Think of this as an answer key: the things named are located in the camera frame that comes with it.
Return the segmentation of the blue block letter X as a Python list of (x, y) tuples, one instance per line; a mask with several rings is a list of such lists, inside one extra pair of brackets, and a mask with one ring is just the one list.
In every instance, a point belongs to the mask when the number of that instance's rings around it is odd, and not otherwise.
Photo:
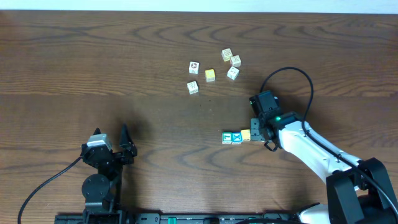
[(243, 136), (241, 132), (232, 133), (232, 144), (241, 144), (243, 142)]

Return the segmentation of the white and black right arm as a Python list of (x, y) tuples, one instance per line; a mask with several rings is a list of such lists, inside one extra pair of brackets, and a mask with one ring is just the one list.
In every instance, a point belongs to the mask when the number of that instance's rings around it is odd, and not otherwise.
[(300, 159), (326, 185), (327, 204), (290, 215), (300, 223), (397, 223), (397, 198), (384, 164), (362, 160), (317, 134), (296, 113), (256, 113), (254, 134)]

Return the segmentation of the green block letter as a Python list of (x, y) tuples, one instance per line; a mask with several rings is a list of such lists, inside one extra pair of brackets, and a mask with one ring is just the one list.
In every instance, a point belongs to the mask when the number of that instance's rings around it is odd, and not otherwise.
[(232, 143), (232, 133), (231, 132), (222, 132), (221, 140), (223, 144), (231, 144)]

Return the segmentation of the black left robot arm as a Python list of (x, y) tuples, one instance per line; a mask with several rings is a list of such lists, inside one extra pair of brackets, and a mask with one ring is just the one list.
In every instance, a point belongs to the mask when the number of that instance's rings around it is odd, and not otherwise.
[(114, 213), (121, 207), (123, 167), (133, 164), (137, 156), (137, 147), (125, 124), (121, 128), (119, 147), (122, 151), (114, 152), (108, 135), (98, 128), (88, 142), (81, 145), (83, 162), (97, 170), (86, 178), (81, 188), (85, 208), (90, 213)]

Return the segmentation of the plain yellow wooden block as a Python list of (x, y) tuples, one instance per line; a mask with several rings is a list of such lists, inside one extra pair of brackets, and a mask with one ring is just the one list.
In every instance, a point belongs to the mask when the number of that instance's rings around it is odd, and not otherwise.
[(250, 141), (251, 140), (251, 130), (250, 129), (242, 129), (241, 135), (242, 135), (242, 141)]

